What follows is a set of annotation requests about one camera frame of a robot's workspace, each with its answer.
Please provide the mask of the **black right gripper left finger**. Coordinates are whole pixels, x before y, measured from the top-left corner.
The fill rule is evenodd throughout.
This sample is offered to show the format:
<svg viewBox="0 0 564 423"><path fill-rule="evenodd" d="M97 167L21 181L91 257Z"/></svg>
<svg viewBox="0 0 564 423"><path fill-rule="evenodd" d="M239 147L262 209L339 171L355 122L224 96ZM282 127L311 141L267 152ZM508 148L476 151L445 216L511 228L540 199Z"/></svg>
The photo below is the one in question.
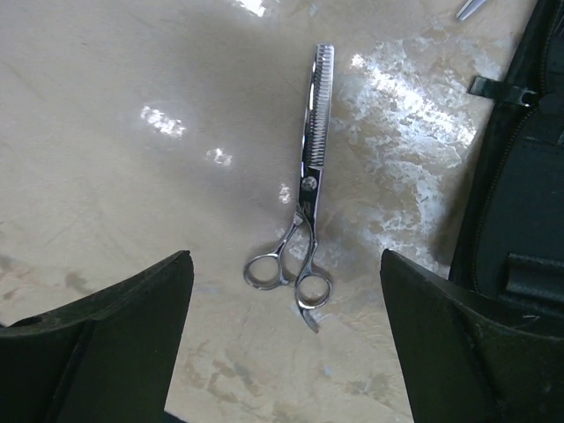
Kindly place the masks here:
<svg viewBox="0 0 564 423"><path fill-rule="evenodd" d="M194 283L180 250L1 328L3 422L176 422L165 404Z"/></svg>

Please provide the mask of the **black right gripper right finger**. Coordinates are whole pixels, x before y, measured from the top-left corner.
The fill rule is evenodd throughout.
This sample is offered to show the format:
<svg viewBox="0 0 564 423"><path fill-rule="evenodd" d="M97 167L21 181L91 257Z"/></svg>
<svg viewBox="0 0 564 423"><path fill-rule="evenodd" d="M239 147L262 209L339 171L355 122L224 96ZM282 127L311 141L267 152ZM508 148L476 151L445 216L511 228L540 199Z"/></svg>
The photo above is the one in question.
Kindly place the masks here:
<svg viewBox="0 0 564 423"><path fill-rule="evenodd" d="M466 290L386 249L385 307L417 422L561 422L563 320Z"/></svg>

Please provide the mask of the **black zip tool case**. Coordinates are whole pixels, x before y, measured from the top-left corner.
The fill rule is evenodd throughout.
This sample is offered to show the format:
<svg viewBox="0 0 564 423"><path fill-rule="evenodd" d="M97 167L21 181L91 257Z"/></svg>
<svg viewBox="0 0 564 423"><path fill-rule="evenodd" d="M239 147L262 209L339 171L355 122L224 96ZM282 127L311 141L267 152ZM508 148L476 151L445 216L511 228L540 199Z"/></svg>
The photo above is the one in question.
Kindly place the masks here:
<svg viewBox="0 0 564 423"><path fill-rule="evenodd" d="M451 282L535 314L563 314L563 4L536 4L493 102Z"/></svg>

